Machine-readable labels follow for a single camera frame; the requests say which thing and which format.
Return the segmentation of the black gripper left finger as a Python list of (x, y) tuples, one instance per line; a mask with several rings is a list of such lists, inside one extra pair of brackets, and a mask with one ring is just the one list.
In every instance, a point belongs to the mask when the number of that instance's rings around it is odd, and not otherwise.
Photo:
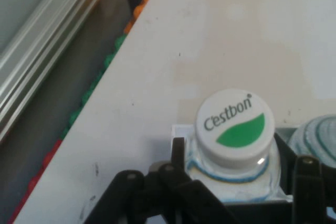
[(166, 223), (228, 223), (228, 211), (198, 180), (184, 171), (185, 139), (172, 142), (171, 160), (156, 163), (147, 175), (117, 173), (86, 218), (86, 223), (145, 223), (163, 216)]

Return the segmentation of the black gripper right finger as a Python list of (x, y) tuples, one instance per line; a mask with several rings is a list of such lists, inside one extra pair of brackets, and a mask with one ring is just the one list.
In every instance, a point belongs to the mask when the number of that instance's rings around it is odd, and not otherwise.
[(335, 223), (327, 208), (335, 208), (335, 168), (311, 155), (296, 154), (274, 134), (281, 164), (280, 187), (292, 195), (291, 223)]

